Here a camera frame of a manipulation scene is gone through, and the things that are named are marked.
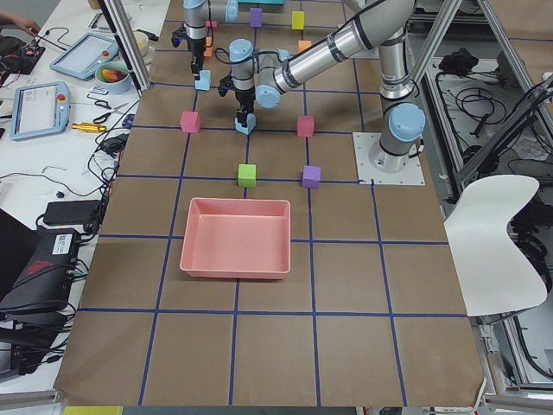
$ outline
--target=purple cube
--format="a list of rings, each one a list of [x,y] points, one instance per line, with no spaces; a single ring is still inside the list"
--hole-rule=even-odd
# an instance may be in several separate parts
[[[302,187],[319,188],[321,184],[321,168],[319,166],[303,166]]]
[[[263,11],[258,7],[250,8],[250,26],[253,28],[260,28],[263,23],[262,18]]]

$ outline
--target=yellow object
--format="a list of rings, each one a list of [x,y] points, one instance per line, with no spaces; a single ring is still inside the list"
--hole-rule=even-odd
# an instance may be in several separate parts
[[[122,406],[68,406],[63,415],[122,415]]]
[[[297,53],[300,54],[305,49],[311,48],[311,41],[297,41]]]
[[[292,12],[292,30],[303,30],[305,26],[305,13],[303,11]]]
[[[73,128],[75,130],[81,130],[84,132],[102,132],[107,130],[107,127],[105,125],[98,125],[93,123],[73,124]]]
[[[213,39],[211,36],[206,37],[206,51],[204,52],[204,56],[206,58],[211,58],[213,55]]]

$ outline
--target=bowl of fruit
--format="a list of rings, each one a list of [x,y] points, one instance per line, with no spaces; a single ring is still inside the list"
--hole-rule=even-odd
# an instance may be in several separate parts
[[[96,83],[110,93],[125,93],[131,83],[129,69],[122,61],[107,62],[96,70]]]

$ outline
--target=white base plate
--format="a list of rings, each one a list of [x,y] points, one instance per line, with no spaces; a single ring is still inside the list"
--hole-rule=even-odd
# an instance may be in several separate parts
[[[369,161],[369,150],[382,134],[377,132],[354,132],[353,145],[355,146],[355,161],[357,163],[357,177],[360,184],[395,184],[400,186],[424,186],[423,170],[418,156],[410,158],[405,167],[397,173],[385,173],[377,169]]]

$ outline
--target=green cube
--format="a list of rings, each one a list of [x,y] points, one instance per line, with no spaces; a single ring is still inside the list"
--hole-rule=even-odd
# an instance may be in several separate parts
[[[238,185],[241,188],[256,187],[256,165],[240,164],[238,166]]]

